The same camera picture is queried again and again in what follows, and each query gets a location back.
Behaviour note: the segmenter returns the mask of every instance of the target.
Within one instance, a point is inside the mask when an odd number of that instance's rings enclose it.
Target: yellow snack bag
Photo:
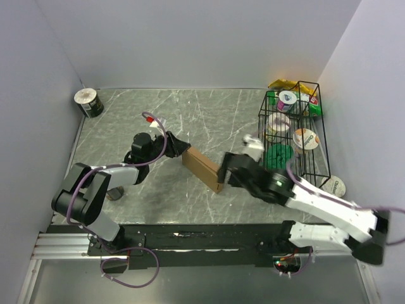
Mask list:
[[[277,79],[276,81],[272,82],[271,84],[268,85],[269,89],[274,89],[274,90],[291,90],[298,81],[293,81],[293,80],[287,80],[287,79]],[[301,93],[305,93],[308,95],[314,94],[314,90],[306,87],[303,84],[299,84],[299,90]]]

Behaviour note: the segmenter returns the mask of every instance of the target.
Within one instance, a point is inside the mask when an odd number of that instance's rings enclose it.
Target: white wall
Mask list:
[[[33,0],[0,2],[0,37],[0,303],[15,303],[66,170],[81,83]]]
[[[332,173],[347,199],[405,208],[405,2],[363,0],[320,77]],[[405,237],[392,217],[390,239]],[[374,274],[383,303],[404,303],[405,245]]]
[[[86,86],[317,80],[360,0],[36,0]]]

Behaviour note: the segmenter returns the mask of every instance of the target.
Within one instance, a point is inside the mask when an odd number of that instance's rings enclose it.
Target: yogurt cup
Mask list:
[[[292,135],[292,141],[294,142],[294,149],[297,153],[303,154],[305,152],[314,150],[319,146],[319,137],[315,132],[309,129],[297,129]]]
[[[322,183],[326,180],[327,177],[322,178]],[[325,185],[322,186],[322,190],[341,198],[346,193],[346,186],[340,178],[332,175]]]
[[[293,92],[281,91],[278,93],[277,109],[280,112],[287,112],[296,102],[297,96]]]
[[[290,119],[283,113],[273,113],[268,117],[266,139],[271,143],[282,142],[290,130]]]

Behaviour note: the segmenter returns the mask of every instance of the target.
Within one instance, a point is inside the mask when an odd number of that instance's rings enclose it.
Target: cardboard box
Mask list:
[[[215,193],[221,192],[223,184],[218,183],[216,175],[219,165],[203,155],[195,147],[190,147],[182,155],[183,165]]]

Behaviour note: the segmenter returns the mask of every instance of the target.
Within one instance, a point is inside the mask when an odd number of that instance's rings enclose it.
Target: black wire basket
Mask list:
[[[310,92],[305,87],[312,89],[312,94],[306,94]],[[297,101],[289,104],[289,100],[295,98]],[[264,168],[286,168],[287,162],[293,158],[293,173],[312,185],[321,187],[329,180],[331,174],[319,84],[299,81],[288,89],[270,88],[261,105],[258,128],[259,138],[265,146],[260,160]]]

